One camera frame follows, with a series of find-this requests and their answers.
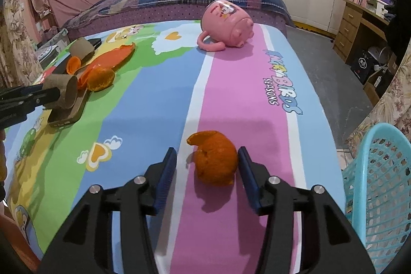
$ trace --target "metal screw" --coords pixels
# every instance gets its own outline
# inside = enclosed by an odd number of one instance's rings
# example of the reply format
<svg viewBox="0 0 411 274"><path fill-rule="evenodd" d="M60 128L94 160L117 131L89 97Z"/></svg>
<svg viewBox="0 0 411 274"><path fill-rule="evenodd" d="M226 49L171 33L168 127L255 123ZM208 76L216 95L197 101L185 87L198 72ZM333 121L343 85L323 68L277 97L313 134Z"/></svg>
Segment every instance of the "metal screw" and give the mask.
<svg viewBox="0 0 411 274"><path fill-rule="evenodd" d="M142 185L142 184L145 183L145 180L146 180L145 177L140 175L140 176L134 178L134 183L137 184L137 185Z"/></svg>
<svg viewBox="0 0 411 274"><path fill-rule="evenodd" d="M281 179L279 177L269 177L268 182L272 185L278 185L280 183Z"/></svg>
<svg viewBox="0 0 411 274"><path fill-rule="evenodd" d="M325 192L325 188L320 185L316 185L314 186L314 192L316 192L317 194L322 194Z"/></svg>
<svg viewBox="0 0 411 274"><path fill-rule="evenodd" d="M88 191L92 194L97 194L101 191L101 187L99 185L93 185L88 189Z"/></svg>

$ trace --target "black box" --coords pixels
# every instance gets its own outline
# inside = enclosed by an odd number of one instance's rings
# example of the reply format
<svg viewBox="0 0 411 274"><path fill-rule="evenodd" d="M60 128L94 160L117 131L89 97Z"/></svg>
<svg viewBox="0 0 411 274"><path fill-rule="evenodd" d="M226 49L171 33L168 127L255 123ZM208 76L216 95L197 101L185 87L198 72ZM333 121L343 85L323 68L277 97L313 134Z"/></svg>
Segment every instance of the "black box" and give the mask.
<svg viewBox="0 0 411 274"><path fill-rule="evenodd" d="M369 52L363 50L354 59L351 71L358 77L361 84L365 84L369 75L374 72L374 65L376 64L378 64L378 61Z"/></svg>

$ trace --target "wooden desk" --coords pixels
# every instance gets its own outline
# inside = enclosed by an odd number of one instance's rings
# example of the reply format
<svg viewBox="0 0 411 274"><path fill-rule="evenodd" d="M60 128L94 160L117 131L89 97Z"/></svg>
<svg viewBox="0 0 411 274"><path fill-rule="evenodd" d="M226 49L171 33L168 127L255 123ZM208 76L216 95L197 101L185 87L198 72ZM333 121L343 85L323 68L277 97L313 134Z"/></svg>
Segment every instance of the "wooden desk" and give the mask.
<svg viewBox="0 0 411 274"><path fill-rule="evenodd" d="M384 31L389 22L354 2L344 1L345 10L333 49L350 64L356 52L387 41Z"/></svg>

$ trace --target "colorful bed sheet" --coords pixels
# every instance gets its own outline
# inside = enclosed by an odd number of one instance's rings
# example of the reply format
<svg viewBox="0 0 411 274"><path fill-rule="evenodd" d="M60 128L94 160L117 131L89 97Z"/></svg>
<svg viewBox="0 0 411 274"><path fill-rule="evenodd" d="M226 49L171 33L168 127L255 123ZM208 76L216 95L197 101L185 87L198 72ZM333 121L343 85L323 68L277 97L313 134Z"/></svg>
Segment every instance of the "colorful bed sheet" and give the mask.
<svg viewBox="0 0 411 274"><path fill-rule="evenodd" d="M256 24L243 48L205 53L197 47L200 32L198 21L174 21L90 36L103 40L96 56L122 44L138 46L114 85L92 93L71 126L49 127L50 111L37 108L8 129L7 201L40 258L90 185L121 186L174 147L178 165L166 208L149 218L160 273L254 273L266 221L249 208L238 176L222 188L195 178L186 139L201 130L218 130L237 148L247 147L254 161L291 185L324 185L344 208L330 127L284 35ZM45 75L66 56L61 53ZM114 269L122 273L117 214L112 242Z"/></svg>

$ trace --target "gray floor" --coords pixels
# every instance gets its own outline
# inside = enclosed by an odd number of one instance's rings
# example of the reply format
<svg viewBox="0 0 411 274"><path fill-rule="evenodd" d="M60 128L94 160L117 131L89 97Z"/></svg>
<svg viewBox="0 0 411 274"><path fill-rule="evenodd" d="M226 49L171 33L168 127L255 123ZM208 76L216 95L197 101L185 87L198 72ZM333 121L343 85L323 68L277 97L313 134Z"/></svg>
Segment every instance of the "gray floor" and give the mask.
<svg viewBox="0 0 411 274"><path fill-rule="evenodd" d="M295 50L323 105L337 148L372 110L362 84L332 49L330 38L287 27Z"/></svg>

